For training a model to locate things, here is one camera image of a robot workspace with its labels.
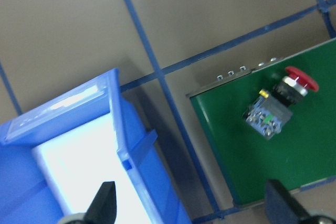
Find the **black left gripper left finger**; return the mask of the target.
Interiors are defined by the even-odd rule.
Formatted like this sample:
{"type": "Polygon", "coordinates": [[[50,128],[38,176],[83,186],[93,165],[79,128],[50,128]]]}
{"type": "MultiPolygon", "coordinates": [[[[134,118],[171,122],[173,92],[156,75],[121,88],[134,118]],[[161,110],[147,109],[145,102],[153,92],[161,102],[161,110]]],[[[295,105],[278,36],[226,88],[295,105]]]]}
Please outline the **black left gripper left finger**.
{"type": "Polygon", "coordinates": [[[115,182],[103,182],[79,223],[111,224],[116,220],[115,182]]]}

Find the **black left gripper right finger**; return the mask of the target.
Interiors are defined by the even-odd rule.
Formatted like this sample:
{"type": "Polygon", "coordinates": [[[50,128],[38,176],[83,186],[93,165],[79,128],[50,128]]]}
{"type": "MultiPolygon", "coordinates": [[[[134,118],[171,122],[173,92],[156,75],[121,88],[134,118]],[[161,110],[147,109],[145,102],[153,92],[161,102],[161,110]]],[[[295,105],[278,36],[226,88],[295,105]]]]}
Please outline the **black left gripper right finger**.
{"type": "Polygon", "coordinates": [[[265,212],[270,223],[309,223],[314,218],[276,179],[266,182],[265,212]]]}

